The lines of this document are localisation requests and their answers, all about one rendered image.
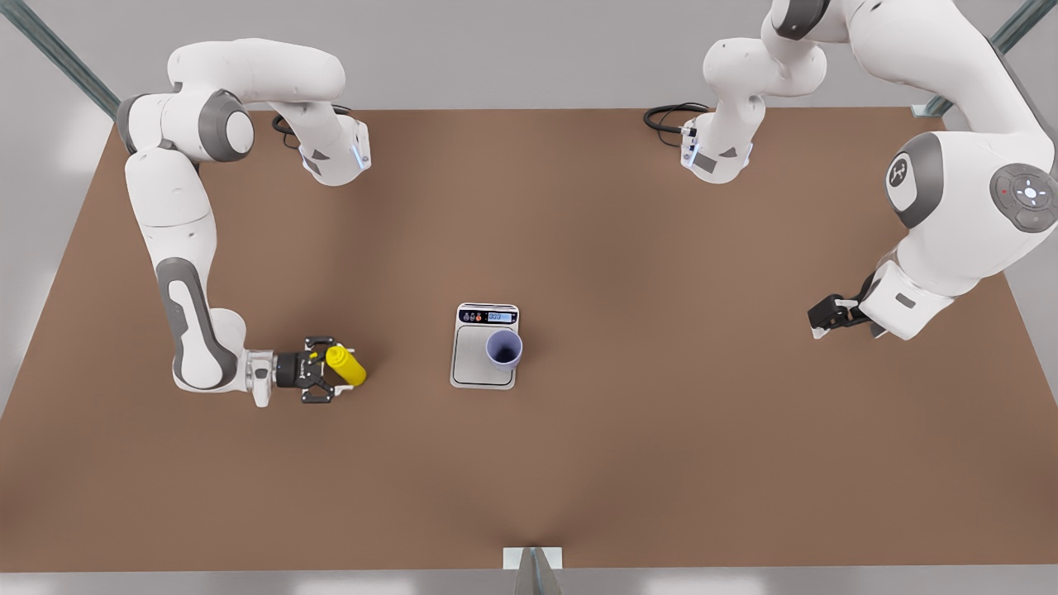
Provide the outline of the silver frame post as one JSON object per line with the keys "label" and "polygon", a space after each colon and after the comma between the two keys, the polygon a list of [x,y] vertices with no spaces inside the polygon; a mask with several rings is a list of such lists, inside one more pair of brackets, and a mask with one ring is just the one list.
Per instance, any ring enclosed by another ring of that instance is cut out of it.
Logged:
{"label": "silver frame post", "polygon": [[[991,44],[1003,54],[1008,53],[1056,5],[1058,0],[1024,0],[991,35]],[[952,102],[937,94],[926,104],[911,106],[911,109],[915,118],[943,118],[952,107]]]}
{"label": "silver frame post", "polygon": [[120,101],[116,94],[92,72],[86,64],[63,43],[60,37],[45,24],[41,16],[31,10],[24,0],[0,0],[0,14],[20,31],[41,53],[45,54],[63,74],[83,90],[98,108],[117,120]]}
{"label": "silver frame post", "polygon": [[562,567],[562,547],[503,547],[503,569],[517,571],[513,595],[563,595],[553,573]]}

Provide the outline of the grey digital kitchen scale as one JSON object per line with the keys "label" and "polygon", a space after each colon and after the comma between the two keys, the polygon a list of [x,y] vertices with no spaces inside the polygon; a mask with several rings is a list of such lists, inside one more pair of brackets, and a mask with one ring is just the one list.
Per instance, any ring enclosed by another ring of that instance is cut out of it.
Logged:
{"label": "grey digital kitchen scale", "polygon": [[518,331],[519,309],[511,304],[462,302],[457,308],[450,384],[453,387],[510,389],[515,369],[498,369],[487,355],[490,336]]}

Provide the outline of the yellow sauce bottle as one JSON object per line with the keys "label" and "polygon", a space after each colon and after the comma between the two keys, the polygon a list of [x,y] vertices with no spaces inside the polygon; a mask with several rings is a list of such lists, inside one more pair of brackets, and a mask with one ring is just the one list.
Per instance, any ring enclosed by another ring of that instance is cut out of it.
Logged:
{"label": "yellow sauce bottle", "polygon": [[344,381],[349,387],[359,387],[367,378],[367,369],[355,360],[354,350],[348,350],[343,344],[329,346],[325,354],[325,361],[329,369]]}

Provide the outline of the lavender cup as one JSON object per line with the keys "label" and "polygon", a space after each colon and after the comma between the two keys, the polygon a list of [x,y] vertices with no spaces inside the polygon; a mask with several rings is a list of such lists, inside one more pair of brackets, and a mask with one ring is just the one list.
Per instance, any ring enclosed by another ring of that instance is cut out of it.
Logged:
{"label": "lavender cup", "polygon": [[498,329],[488,336],[486,355],[495,369],[517,369],[522,351],[522,338],[510,328]]}

